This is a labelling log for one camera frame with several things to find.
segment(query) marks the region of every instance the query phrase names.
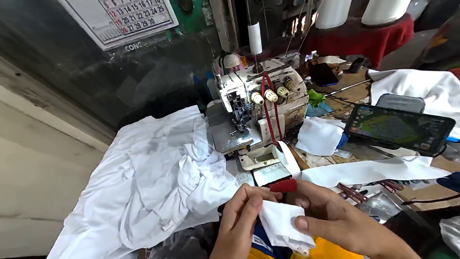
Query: green cloth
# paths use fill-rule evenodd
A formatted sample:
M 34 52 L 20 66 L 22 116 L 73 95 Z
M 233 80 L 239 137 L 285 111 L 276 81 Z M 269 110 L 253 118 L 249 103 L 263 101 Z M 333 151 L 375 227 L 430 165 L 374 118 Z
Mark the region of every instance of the green cloth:
M 317 108 L 318 105 L 326 100 L 322 94 L 315 92 L 313 89 L 308 90 L 308 103 L 313 107 Z

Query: finger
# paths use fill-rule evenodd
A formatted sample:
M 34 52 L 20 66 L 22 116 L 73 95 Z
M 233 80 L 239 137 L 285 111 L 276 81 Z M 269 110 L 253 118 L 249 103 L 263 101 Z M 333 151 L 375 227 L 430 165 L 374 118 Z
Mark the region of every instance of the finger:
M 297 181 L 297 192 L 305 195 L 313 203 L 326 203 L 331 199 L 340 199 L 340 196 L 331 189 L 308 181 Z
M 313 217 L 297 216 L 295 219 L 296 228 L 309 235 L 316 235 L 336 243 L 338 237 L 344 236 L 342 227 L 337 221 L 322 220 Z
M 249 186 L 249 184 L 242 184 L 233 197 L 227 202 L 227 204 L 225 204 L 222 214 L 222 222 L 220 223 L 220 231 L 224 231 L 226 233 L 235 225 L 239 208 L 244 205 L 247 198 L 245 190 L 247 186 Z
M 262 209 L 262 196 L 252 196 L 241 212 L 240 219 L 236 223 L 235 229 L 242 234 L 250 234 L 256 221 L 259 211 Z
M 277 200 L 283 197 L 281 193 L 272 193 L 259 187 L 251 187 L 247 183 L 242 184 L 230 201 L 225 205 L 220 226 L 222 231 L 229 231 L 235 226 L 238 215 L 241 213 L 249 198 L 254 195 L 259 195 L 262 199 L 273 202 L 277 202 Z

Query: phone screen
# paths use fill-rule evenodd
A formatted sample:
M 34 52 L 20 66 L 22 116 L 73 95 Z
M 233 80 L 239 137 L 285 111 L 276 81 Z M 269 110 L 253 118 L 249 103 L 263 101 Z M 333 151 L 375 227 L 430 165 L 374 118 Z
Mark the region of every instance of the phone screen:
M 452 130 L 452 119 L 441 116 L 357 106 L 348 132 L 423 151 L 438 150 Z

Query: black smartphone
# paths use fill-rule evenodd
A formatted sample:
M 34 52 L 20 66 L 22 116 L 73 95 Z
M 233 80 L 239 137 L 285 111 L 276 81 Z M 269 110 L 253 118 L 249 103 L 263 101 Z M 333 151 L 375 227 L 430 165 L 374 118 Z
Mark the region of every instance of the black smartphone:
M 435 155 L 446 145 L 455 120 L 372 105 L 351 112 L 345 132 L 369 140 Z
M 326 63 L 310 65 L 310 76 L 318 86 L 335 85 L 339 83 L 336 75 Z

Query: fabric label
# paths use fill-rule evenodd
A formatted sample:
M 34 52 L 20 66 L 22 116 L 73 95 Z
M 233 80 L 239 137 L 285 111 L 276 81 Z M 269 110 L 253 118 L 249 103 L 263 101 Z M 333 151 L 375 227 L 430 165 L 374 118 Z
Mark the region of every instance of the fabric label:
M 258 244 L 260 246 L 263 246 L 266 249 L 268 249 L 270 252 L 273 253 L 273 249 L 271 249 L 271 247 L 267 246 L 267 244 L 265 244 L 265 242 L 260 237 L 258 237 L 256 235 L 253 235 L 253 243 Z

